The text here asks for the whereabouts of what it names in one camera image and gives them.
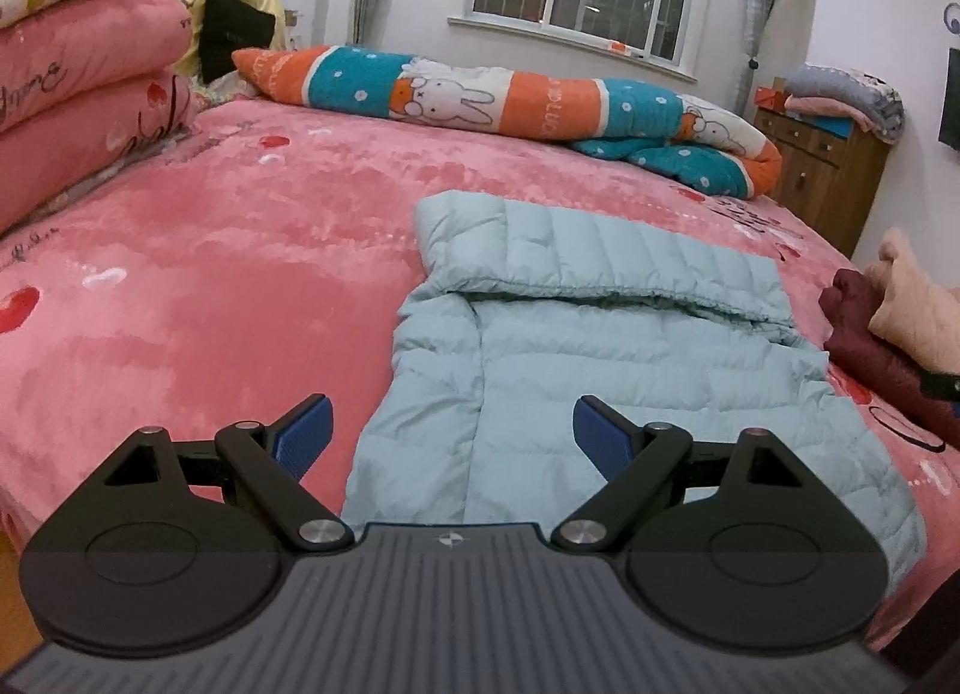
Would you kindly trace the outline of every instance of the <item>bunny print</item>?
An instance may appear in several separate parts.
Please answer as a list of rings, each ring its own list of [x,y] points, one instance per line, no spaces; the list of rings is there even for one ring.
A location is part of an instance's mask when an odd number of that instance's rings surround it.
[[[683,117],[680,119],[678,139],[707,144],[714,149],[733,152],[734,155],[747,154],[747,150],[741,144],[731,139],[730,129],[726,125],[715,119],[704,117],[704,110],[709,109],[698,107],[690,102],[685,109],[686,111],[683,112]]]
[[[491,104],[493,100],[491,93],[483,89],[465,88],[452,79],[415,76],[397,80],[391,109],[397,115],[427,122],[459,119],[475,125],[492,125],[493,117],[476,104]]]

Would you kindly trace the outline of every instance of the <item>gray blanket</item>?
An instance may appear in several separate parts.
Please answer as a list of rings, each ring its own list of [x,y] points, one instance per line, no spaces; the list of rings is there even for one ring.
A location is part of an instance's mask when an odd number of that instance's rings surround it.
[[[904,101],[875,76],[805,64],[787,79],[786,91],[798,98],[832,98],[861,110],[877,125],[875,134],[889,144],[904,135]]]
[[[574,403],[594,394],[698,439],[772,430],[880,541],[891,587],[925,553],[906,481],[834,395],[770,259],[463,192],[421,201],[416,235],[429,276],[400,311],[395,379],[357,445],[352,526],[549,534],[604,483],[572,433]]]

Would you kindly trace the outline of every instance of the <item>wooden floor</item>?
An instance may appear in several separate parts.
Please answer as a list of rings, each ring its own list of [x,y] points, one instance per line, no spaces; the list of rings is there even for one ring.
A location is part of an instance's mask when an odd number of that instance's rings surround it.
[[[16,565],[16,553],[5,534],[0,533],[0,672],[40,643],[40,634],[20,595]]]

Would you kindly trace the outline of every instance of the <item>black circular pad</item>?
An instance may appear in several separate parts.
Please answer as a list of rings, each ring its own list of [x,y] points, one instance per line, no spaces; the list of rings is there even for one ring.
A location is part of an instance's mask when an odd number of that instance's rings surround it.
[[[128,523],[94,539],[86,563],[108,581],[152,585],[184,574],[199,548],[197,537],[169,523]]]
[[[41,529],[20,579],[42,632],[97,654],[142,656],[205,644],[248,620],[280,577],[277,544],[241,510],[192,499],[186,511],[130,501],[101,507],[99,518],[90,505],[87,517]]]
[[[671,626],[730,650],[802,652],[857,635],[886,587],[882,553],[856,527],[845,547],[837,513],[786,510],[718,497],[666,510],[632,541],[632,585]]]
[[[714,534],[713,564],[748,585],[786,585],[808,578],[820,563],[817,543],[803,531],[773,523],[743,523]]]

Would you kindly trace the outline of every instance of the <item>bed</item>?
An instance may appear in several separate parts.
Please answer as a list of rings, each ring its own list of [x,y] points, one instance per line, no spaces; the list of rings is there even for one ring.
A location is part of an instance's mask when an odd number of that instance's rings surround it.
[[[412,214],[448,189],[649,223],[774,259],[800,331],[848,261],[766,198],[713,197],[627,163],[466,131],[236,100],[186,139],[0,241],[0,513],[18,546],[132,430],[177,439],[333,399],[304,478],[341,510],[391,379],[397,309],[424,279]],[[890,453],[928,553],[875,619],[885,644],[956,568],[960,457],[835,368]]]

